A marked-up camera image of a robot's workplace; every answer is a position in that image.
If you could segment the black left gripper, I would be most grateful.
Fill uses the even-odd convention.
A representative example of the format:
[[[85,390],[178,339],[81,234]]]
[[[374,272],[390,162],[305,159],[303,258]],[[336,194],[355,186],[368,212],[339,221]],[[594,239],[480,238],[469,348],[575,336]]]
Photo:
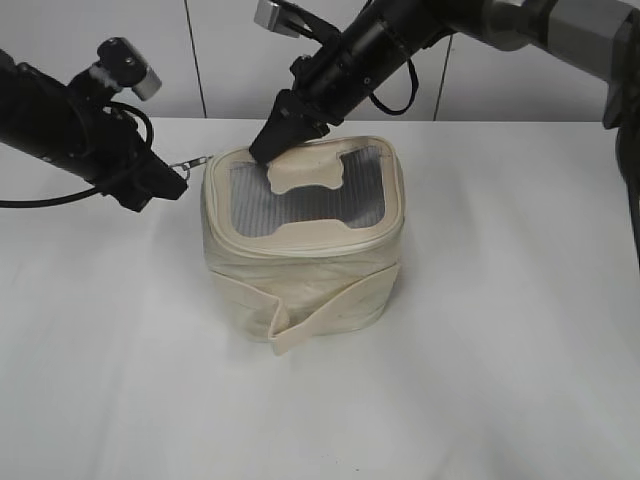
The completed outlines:
[[[107,107],[89,118],[88,158],[97,167],[90,183],[129,210],[151,201],[178,200],[187,181],[151,149],[154,130],[136,107]]]

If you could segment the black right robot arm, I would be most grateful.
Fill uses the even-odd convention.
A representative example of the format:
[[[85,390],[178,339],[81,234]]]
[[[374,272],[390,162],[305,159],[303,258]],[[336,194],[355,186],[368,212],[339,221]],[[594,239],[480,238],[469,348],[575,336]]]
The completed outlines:
[[[290,67],[249,151],[267,164],[326,136],[412,57],[466,35],[500,51],[533,45],[608,86],[603,126],[616,130],[632,233],[639,233],[639,11],[622,1],[368,1],[345,29],[290,1],[259,2],[254,21],[319,43]]]

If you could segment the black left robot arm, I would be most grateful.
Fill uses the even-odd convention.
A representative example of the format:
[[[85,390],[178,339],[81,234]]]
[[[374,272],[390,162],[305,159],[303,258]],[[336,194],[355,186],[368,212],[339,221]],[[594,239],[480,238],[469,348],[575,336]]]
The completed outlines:
[[[103,42],[97,55],[68,84],[1,55],[2,144],[90,186],[57,198],[4,200],[2,208],[47,208],[103,195],[140,212],[154,198],[175,201],[186,191],[186,180],[153,151],[149,118],[114,99],[129,89],[147,101],[161,88],[161,80],[123,37]]]

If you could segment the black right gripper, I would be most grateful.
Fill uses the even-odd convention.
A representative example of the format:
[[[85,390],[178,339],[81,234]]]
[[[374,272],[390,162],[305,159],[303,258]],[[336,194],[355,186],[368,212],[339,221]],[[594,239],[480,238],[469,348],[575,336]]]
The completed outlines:
[[[360,52],[323,47],[292,65],[295,81],[277,96],[273,112],[249,147],[258,164],[268,164],[313,136],[340,125],[385,79],[382,59],[371,49]]]

